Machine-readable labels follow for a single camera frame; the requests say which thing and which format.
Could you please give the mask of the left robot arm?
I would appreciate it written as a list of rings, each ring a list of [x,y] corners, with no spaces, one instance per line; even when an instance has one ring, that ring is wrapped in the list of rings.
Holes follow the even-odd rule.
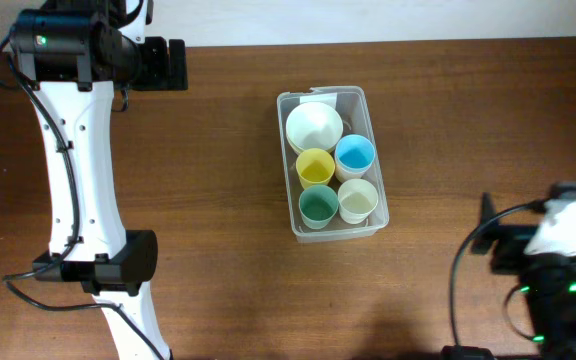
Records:
[[[147,36],[152,18],[148,0],[47,1],[21,11],[6,38],[38,116],[52,206],[48,248],[29,275],[79,283],[123,359],[172,357],[151,295],[157,238],[123,226],[110,145],[115,99],[188,87],[184,42]]]

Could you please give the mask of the yellow bowl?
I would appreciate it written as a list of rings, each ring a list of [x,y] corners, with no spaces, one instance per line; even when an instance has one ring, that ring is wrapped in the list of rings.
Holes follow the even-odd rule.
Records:
[[[297,154],[301,154],[303,152],[303,149],[297,145],[295,145],[290,139],[287,140],[290,148]]]

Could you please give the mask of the pink cup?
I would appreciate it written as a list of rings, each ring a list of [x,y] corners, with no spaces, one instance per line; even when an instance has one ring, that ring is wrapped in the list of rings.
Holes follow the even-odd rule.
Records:
[[[371,168],[371,166],[362,169],[352,169],[342,163],[337,163],[335,168],[335,177],[341,183],[351,179],[360,179]]]

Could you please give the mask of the green cup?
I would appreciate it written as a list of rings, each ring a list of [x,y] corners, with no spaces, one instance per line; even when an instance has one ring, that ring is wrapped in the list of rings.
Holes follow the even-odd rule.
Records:
[[[339,208],[336,192],[327,185],[313,185],[299,197],[299,211],[304,224],[313,230],[326,227]]]

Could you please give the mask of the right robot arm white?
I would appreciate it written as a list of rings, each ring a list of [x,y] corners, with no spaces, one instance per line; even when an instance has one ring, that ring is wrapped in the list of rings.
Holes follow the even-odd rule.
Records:
[[[466,252],[490,254],[490,270],[517,278],[504,300],[524,296],[533,331],[514,332],[542,359],[576,359],[576,183],[551,186],[544,199],[498,211],[481,197],[480,220],[452,261],[448,285],[451,332],[458,332],[457,274]]]

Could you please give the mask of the blue cup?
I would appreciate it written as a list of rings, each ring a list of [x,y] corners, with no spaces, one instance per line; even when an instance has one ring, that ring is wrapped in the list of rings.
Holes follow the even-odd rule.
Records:
[[[335,149],[335,160],[347,171],[367,171],[376,158],[373,143],[366,137],[350,134],[342,137]]]

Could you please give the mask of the yellow cup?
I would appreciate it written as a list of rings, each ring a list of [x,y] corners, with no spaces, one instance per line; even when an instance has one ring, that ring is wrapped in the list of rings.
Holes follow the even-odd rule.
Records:
[[[299,182],[304,189],[314,185],[328,185],[336,170],[330,153],[319,148],[304,150],[296,160]]]

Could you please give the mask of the white bowl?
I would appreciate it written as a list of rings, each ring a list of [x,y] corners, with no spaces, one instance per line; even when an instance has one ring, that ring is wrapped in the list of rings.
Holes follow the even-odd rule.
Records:
[[[322,102],[307,102],[290,112],[286,137],[304,150],[319,148],[332,152],[342,137],[343,121],[339,113]]]

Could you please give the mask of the cream cup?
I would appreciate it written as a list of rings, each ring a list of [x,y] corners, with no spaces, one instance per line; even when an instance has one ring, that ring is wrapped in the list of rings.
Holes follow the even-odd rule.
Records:
[[[366,220],[379,203],[376,187],[364,179],[345,181],[339,187],[337,197],[342,220],[352,225]]]

